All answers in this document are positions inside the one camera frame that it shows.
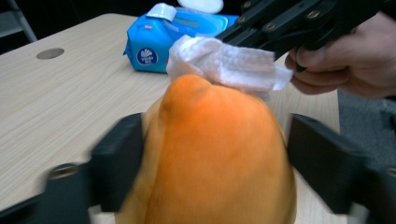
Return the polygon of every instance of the table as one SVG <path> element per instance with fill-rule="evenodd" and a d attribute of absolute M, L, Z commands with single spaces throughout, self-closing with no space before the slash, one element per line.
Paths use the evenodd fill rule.
<path fill-rule="evenodd" d="M 0 210 L 36 195 L 49 168 L 87 161 L 118 119 L 146 111 L 163 95 L 166 75 L 136 72 L 122 55 L 134 20 L 106 14 L 0 56 Z M 64 53 L 37 59 L 55 48 Z M 306 96 L 290 85 L 271 96 L 268 104 L 285 131 L 290 112 L 339 130 L 336 92 Z M 102 214 L 96 222 L 114 218 Z M 296 223 L 347 222 L 298 178 Z"/>

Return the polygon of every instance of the white object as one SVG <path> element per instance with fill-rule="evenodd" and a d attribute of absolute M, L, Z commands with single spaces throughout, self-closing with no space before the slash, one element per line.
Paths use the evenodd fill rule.
<path fill-rule="evenodd" d="M 274 53 L 238 48 L 216 38 L 182 36 L 169 49 L 166 67 L 171 80 L 196 74 L 212 83 L 264 96 L 291 80 L 291 70 L 274 63 Z"/>
<path fill-rule="evenodd" d="M 177 0 L 184 7 L 194 11 L 204 13 L 218 13 L 222 10 L 224 4 L 222 0 Z"/>
<path fill-rule="evenodd" d="M 147 14 L 148 17 L 166 19 L 168 21 L 173 21 L 177 14 L 177 10 L 165 3 L 156 4 Z"/>

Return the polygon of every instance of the blue wipes package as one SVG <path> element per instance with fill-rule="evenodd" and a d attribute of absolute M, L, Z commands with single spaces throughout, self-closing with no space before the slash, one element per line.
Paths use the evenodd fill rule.
<path fill-rule="evenodd" d="M 163 8 L 160 14 L 151 10 L 139 17 L 127 31 L 124 54 L 136 71 L 166 73 L 169 49 L 175 41 L 183 35 L 214 37 L 238 18 L 166 6 L 171 8 L 169 14 L 161 14 L 166 11 Z"/>

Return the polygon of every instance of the fingernail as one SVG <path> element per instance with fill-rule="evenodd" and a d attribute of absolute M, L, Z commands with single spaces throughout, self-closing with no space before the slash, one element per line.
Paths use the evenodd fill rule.
<path fill-rule="evenodd" d="M 325 56 L 325 49 L 317 49 L 317 50 L 308 50 L 308 49 L 299 49 L 297 52 L 297 63 L 303 67 L 309 67 L 313 65 L 317 65 L 323 61 Z"/>

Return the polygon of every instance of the orange round object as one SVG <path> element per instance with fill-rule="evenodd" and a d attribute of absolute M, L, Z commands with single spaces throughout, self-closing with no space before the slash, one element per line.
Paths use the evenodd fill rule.
<path fill-rule="evenodd" d="M 143 125 L 143 162 L 119 224 L 294 223 L 286 144 L 259 98 L 186 75 Z"/>

